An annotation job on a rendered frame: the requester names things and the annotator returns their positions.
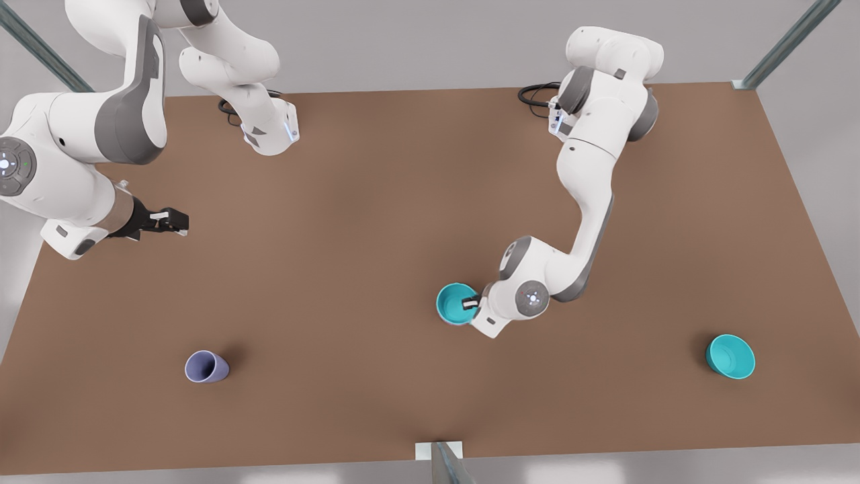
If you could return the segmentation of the teal bowl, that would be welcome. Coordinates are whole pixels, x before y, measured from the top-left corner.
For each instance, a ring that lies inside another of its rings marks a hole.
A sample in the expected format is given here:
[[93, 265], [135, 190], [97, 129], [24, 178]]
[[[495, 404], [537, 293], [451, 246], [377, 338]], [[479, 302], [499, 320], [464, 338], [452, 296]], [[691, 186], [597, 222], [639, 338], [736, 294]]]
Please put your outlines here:
[[464, 283], [449, 283], [443, 287], [436, 298], [436, 309], [440, 318], [455, 327], [469, 325], [476, 313], [465, 313], [461, 300], [477, 292]]
[[731, 334], [715, 337], [707, 345], [705, 359], [713, 371], [735, 380], [749, 377], [756, 366], [753, 349], [742, 338]]

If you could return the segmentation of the silver frame post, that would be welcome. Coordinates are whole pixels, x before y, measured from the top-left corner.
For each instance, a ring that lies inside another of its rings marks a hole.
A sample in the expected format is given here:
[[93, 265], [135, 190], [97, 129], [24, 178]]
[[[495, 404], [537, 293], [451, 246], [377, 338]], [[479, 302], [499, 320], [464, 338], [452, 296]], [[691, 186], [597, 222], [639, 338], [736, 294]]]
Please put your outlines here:
[[756, 91], [842, 2], [843, 0], [815, 0], [743, 79], [731, 80], [732, 88], [735, 91]]
[[415, 444], [415, 460], [431, 463], [432, 484], [476, 484], [463, 457], [462, 441]]
[[4, 0], [0, 0], [0, 26], [72, 92], [94, 92], [92, 86], [74, 68], [68, 65], [56, 53], [55, 49], [46, 43]]

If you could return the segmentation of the lavender cup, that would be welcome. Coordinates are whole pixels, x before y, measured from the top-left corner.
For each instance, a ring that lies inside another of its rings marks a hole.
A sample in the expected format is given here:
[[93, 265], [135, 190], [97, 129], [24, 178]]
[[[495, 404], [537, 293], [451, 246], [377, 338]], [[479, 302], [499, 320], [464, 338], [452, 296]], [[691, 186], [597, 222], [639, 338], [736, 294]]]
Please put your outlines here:
[[184, 372], [190, 382], [211, 383], [228, 376], [227, 361], [209, 350], [197, 350], [185, 362]]

